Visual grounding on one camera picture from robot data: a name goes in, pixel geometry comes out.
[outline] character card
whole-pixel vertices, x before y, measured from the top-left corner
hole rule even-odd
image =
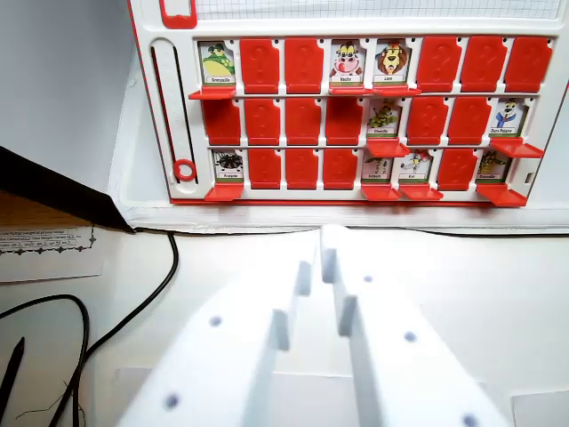
[[[433,157],[426,149],[416,149],[407,156],[397,160],[400,163],[401,172],[399,182],[402,184],[418,184],[429,181],[430,166]]]
[[[378,40],[373,66],[373,85],[402,85],[407,82],[411,49],[405,40]]]
[[[394,138],[399,129],[401,107],[392,99],[373,99],[367,122],[368,138]]]
[[[222,41],[198,42],[197,48],[204,86],[235,85],[233,51]]]
[[[362,166],[362,182],[385,183],[391,179],[392,157],[374,157],[366,150]]]
[[[216,182],[243,182],[243,158],[234,149],[212,154]]]
[[[355,40],[332,40],[330,86],[364,84],[365,50]]]
[[[526,114],[527,107],[522,98],[500,98],[491,117],[490,136],[519,136]]]
[[[478,168],[476,183],[505,182],[512,159],[493,149],[485,151]]]

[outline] red plastic frame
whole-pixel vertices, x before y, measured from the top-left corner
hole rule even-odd
[[[162,22],[169,29],[191,29],[197,25],[196,0],[190,0],[191,14],[189,16],[174,15],[170,16],[166,13],[165,0],[160,0],[160,13],[162,14]]]

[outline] grid paper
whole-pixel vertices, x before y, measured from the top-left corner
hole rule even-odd
[[[554,20],[552,0],[196,0],[199,20],[456,16]]]

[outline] white wall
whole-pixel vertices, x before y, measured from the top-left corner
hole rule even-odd
[[[106,191],[132,60],[126,0],[0,2],[0,145]]]

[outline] black wire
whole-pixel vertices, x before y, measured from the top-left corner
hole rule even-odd
[[[174,239],[173,233],[171,231],[168,231],[167,234],[168,234],[168,240],[170,241],[170,246],[172,247],[172,255],[173,255],[172,267],[170,268],[170,271],[168,271],[168,274],[166,275],[166,277],[164,278],[162,283],[156,288],[156,290],[146,300],[144,300],[136,309],[131,311],[131,313],[129,313],[128,316],[126,316],[123,320],[118,322],[118,324],[115,327],[113,327],[110,331],[108,331],[105,335],[103,335],[95,344],[93,344],[89,348],[89,350],[87,350],[87,352],[85,353],[85,356],[84,356],[83,363],[81,365],[77,365],[77,368],[76,368],[75,372],[73,373],[71,380],[69,381],[69,386],[67,387],[67,389],[63,393],[63,397],[61,398],[60,404],[57,406],[57,409],[55,411],[55,414],[53,415],[52,421],[50,422],[50,427],[56,427],[57,426],[57,423],[59,422],[61,415],[65,411],[65,406],[67,405],[67,403],[69,401],[69,397],[70,397],[71,393],[73,393],[73,396],[74,396],[74,403],[73,403],[74,413],[77,412],[77,424],[75,424],[75,417],[74,417],[73,427],[79,427],[79,424],[78,424],[79,423],[79,415],[78,415],[78,411],[76,410],[76,408],[79,405],[78,399],[79,399],[79,383],[81,380],[81,373],[83,372],[84,365],[85,365],[86,361],[89,359],[90,356],[92,356],[92,354],[95,351],[97,351],[97,349],[102,344],[104,344],[105,342],[110,340],[123,327],[125,327],[133,318],[135,318],[141,311],[143,311],[145,308],[147,308],[148,305],[151,302],[153,302],[157,296],[160,295],[160,293],[166,288],[168,283],[170,283],[170,281],[172,280],[172,277],[174,276],[176,270],[178,269],[178,265],[180,264],[180,255],[178,253],[178,247],[176,246],[176,240]]]
[[[85,358],[85,354],[87,352],[87,344],[89,343],[89,332],[90,332],[90,324],[89,324],[89,312],[87,311],[87,308],[85,307],[85,304],[83,304],[83,301],[81,301],[79,298],[77,298],[74,295],[71,294],[58,294],[58,295],[49,295],[49,296],[45,296],[43,298],[37,298],[36,300],[32,300],[32,301],[28,301],[28,302],[24,302],[23,304],[20,304],[16,307],[13,307],[3,313],[0,313],[0,320],[3,318],[7,318],[8,316],[11,316],[12,314],[15,314],[19,311],[25,310],[29,307],[33,307],[37,304],[41,304],[44,302],[50,302],[50,301],[59,301],[59,300],[69,300],[74,302],[77,307],[79,307],[79,310],[81,311],[81,318],[83,319],[83,341],[81,342],[81,351],[79,353],[79,362],[77,363],[77,367],[73,373],[73,376],[71,376],[71,380],[73,381],[73,377],[76,374],[76,371],[79,367],[82,367],[84,365],[84,362],[86,361]],[[73,398],[73,402],[74,402],[74,410],[73,410],[73,424],[74,426],[79,425],[79,397],[76,396]]]

